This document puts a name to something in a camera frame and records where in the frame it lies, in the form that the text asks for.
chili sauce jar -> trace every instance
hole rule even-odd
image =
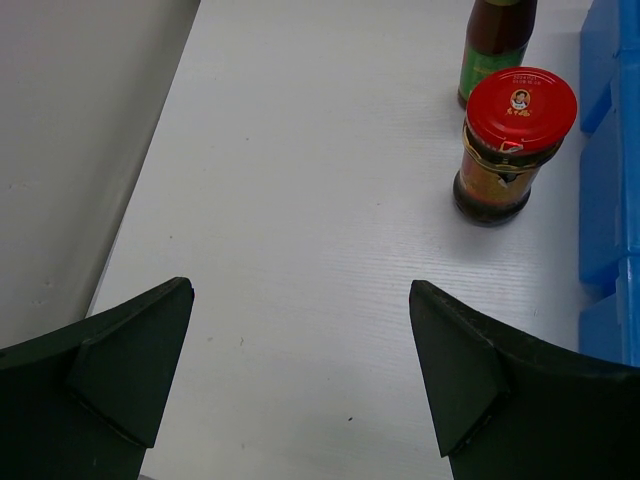
[[[577,111],[571,87],[546,70],[508,68],[480,82],[469,97],[462,167],[453,183],[462,213],[485,225],[517,215]]]

blue container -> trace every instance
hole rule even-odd
[[[620,56],[640,52],[638,0],[594,0],[580,34],[580,127],[591,134],[611,107]]]
[[[604,288],[640,254],[640,62],[616,65],[611,98],[580,161],[580,280]]]
[[[594,0],[580,62],[580,352],[640,367],[640,0]]]
[[[640,367],[640,258],[618,267],[616,293],[580,315],[580,353]]]

red jar lid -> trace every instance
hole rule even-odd
[[[557,75],[540,68],[500,70],[474,88],[467,124],[488,147],[530,154],[552,147],[571,129],[576,96]]]

bottle label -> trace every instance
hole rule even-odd
[[[464,49],[462,72],[460,73],[460,95],[469,100],[476,85],[498,70],[519,67],[527,46],[503,55],[483,55],[467,45]]]
[[[478,203],[489,207],[510,207],[522,201],[538,174],[538,169],[524,173],[496,173],[482,167],[468,151],[460,168],[460,186]]]

gray wall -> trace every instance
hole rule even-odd
[[[85,316],[197,7],[0,2],[0,347]]]

